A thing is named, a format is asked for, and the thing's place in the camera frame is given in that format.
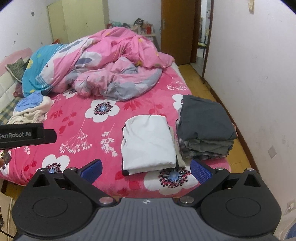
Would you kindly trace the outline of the left hand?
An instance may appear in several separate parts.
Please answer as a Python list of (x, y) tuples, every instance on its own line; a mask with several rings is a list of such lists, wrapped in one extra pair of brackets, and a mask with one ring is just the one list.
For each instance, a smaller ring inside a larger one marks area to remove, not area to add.
[(0, 158), (0, 168), (2, 168), (5, 165), (5, 162), (2, 158)]

